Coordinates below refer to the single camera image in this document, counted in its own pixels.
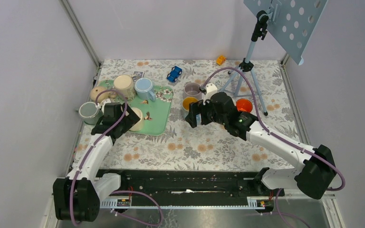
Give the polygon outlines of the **blue mug yellow inside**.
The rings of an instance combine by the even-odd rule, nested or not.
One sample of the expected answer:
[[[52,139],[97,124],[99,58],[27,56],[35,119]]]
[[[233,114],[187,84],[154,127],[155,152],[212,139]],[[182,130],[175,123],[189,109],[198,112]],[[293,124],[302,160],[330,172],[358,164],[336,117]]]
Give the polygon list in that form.
[[[195,104],[198,102],[198,99],[192,96],[188,96],[186,98],[183,99],[182,102],[182,117],[183,120],[185,121],[185,118],[188,116],[189,114],[189,110],[190,110],[190,104]],[[197,125],[201,124],[201,116],[199,113],[197,113],[195,115],[195,121],[197,123]]]

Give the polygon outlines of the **mauve pink mug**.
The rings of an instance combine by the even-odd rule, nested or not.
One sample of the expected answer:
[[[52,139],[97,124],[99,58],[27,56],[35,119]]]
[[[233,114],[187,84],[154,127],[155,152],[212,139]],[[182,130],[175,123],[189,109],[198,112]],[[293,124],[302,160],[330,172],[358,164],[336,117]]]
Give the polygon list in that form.
[[[197,100],[202,100],[202,92],[200,91],[200,85],[194,82],[188,83],[183,89],[183,99],[187,97],[194,97]]]

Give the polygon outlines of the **cream upside-down mug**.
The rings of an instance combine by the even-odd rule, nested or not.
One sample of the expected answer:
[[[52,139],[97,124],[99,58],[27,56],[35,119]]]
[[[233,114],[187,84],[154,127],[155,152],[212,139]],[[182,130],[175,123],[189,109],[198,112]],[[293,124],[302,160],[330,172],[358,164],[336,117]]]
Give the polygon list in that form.
[[[138,132],[138,131],[142,130],[144,127],[143,113],[139,108],[136,108],[136,107],[132,107],[132,110],[139,117],[139,121],[130,128],[130,131]]]

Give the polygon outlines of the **light blue upside-down mug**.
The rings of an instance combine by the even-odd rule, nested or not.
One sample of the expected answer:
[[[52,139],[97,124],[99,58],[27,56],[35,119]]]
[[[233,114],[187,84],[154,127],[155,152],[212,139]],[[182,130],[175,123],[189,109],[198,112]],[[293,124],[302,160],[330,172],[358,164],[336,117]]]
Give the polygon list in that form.
[[[156,101],[156,95],[154,93],[154,83],[149,78],[140,78],[136,81],[134,89],[138,97],[142,100]]]

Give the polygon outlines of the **orange mug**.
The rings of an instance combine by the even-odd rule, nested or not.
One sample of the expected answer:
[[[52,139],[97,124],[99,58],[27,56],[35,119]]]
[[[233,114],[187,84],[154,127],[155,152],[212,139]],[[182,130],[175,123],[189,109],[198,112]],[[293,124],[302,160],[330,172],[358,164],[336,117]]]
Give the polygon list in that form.
[[[242,98],[236,101],[236,108],[240,112],[251,113],[253,104],[250,100]]]

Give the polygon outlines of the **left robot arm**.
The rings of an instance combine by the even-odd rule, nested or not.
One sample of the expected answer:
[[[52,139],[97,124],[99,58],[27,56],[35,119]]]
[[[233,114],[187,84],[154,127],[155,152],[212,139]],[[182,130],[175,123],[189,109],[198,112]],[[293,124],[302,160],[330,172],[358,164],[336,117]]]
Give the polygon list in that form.
[[[106,174],[96,180],[100,164],[115,141],[140,121],[127,104],[108,103],[104,114],[91,131],[87,150],[75,168],[53,183],[56,218],[70,220],[75,225],[94,221],[101,202],[112,192],[123,195],[128,183],[118,174]]]

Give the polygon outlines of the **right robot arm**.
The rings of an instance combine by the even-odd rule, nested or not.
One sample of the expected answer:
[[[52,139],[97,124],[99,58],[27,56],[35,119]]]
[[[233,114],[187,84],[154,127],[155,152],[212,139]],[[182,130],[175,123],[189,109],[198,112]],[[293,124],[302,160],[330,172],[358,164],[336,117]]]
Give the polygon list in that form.
[[[328,147],[306,145],[269,129],[257,116],[238,110],[225,92],[218,92],[206,101],[190,102],[186,122],[195,128],[198,117],[202,125],[223,125],[230,135],[260,145],[293,166],[282,170],[262,169],[259,179],[253,183],[258,195],[265,196],[274,189],[298,189],[319,200],[339,173]]]

